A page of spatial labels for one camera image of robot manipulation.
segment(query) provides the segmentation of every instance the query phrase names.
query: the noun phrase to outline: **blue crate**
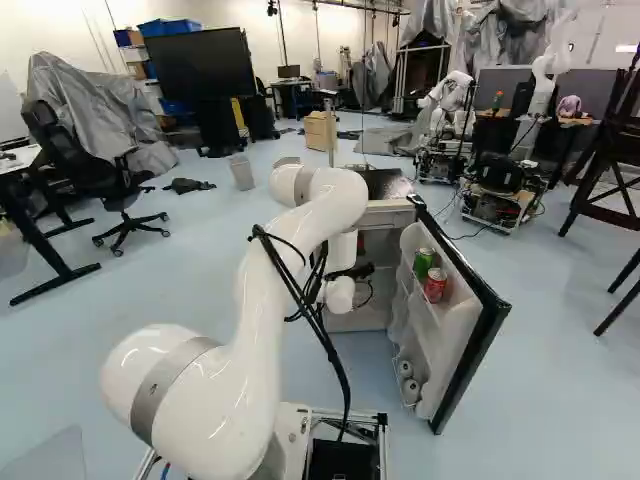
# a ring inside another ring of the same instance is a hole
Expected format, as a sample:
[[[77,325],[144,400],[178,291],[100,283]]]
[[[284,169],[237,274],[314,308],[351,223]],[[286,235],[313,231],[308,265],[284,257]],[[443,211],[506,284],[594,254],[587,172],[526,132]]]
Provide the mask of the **blue crate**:
[[[160,35],[175,35],[176,33],[189,33],[202,30],[202,25],[193,20],[164,20],[157,18],[150,22],[138,25],[143,37],[159,37]]]
[[[160,105],[164,113],[170,116],[183,116],[191,114],[191,109],[186,103],[167,100],[166,98],[159,98]]]
[[[165,22],[164,24],[165,35],[199,32],[200,30],[202,30],[202,24],[186,18],[183,20],[173,20],[170,22]]]
[[[158,73],[156,72],[156,66],[153,64],[151,60],[147,60],[144,63],[144,69],[147,72],[147,78],[158,78]]]
[[[113,36],[116,37],[116,45],[118,47],[128,47],[131,45],[131,38],[129,37],[129,30],[114,30]]]
[[[143,37],[159,37],[160,35],[165,35],[165,23],[167,23],[166,20],[156,18],[150,22],[141,23],[138,25],[138,30],[140,30]]]

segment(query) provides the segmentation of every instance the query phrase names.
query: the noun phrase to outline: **open fridge door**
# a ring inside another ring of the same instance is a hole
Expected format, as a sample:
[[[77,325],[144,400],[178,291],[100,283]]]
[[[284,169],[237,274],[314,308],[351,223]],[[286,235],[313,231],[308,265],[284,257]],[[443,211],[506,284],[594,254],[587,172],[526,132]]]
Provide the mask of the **open fridge door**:
[[[417,221],[400,235],[401,259],[392,301],[389,339],[405,406],[440,434],[493,342],[511,305],[478,275],[427,211],[419,195],[407,197]],[[447,274],[442,300],[431,303],[413,262],[420,248],[435,250]]]

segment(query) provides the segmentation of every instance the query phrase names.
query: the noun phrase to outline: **large black monitor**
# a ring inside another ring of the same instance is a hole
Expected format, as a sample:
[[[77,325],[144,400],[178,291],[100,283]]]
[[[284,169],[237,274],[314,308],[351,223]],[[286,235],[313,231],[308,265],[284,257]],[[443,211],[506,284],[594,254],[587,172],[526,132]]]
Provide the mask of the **large black monitor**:
[[[238,27],[148,37],[145,45],[169,100],[256,94],[249,48]]]

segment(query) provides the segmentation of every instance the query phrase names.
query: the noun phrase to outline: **soda can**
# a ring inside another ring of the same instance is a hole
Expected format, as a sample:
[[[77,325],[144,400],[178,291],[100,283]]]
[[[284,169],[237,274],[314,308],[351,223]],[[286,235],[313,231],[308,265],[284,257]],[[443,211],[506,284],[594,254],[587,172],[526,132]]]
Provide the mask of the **soda can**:
[[[418,281],[423,284],[427,278],[429,269],[433,266],[436,251],[433,248],[419,248],[413,258],[413,273]]]
[[[431,268],[427,272],[427,282],[424,285],[424,294],[429,303],[438,303],[444,295],[444,287],[447,286],[447,272],[441,268]]]

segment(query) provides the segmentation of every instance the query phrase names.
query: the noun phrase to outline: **gray cloth cover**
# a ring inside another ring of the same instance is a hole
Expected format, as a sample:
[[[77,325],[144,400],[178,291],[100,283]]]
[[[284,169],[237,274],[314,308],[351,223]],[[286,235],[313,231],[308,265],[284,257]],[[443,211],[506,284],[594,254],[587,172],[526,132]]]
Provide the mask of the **gray cloth cover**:
[[[160,141],[161,131],[140,89],[126,75],[85,72],[48,52],[29,59],[27,97],[45,100],[91,155],[113,162],[133,146],[134,171],[160,175],[178,159]]]
[[[364,67],[362,62],[354,62],[351,68],[353,69],[352,85],[356,98],[360,105],[364,102],[365,110],[370,110],[378,104],[378,99],[387,88],[391,75],[391,66],[387,59],[384,43],[378,41],[367,50]],[[366,78],[366,83],[363,89],[364,78]]]
[[[423,108],[411,125],[365,130],[353,151],[371,155],[413,157],[420,145],[420,135],[429,131],[430,119],[431,112]]]
[[[452,45],[453,69],[476,75],[489,65],[528,65],[542,55],[551,25],[572,0],[494,0],[462,15],[455,34],[456,0],[415,0],[401,46],[423,30]]]

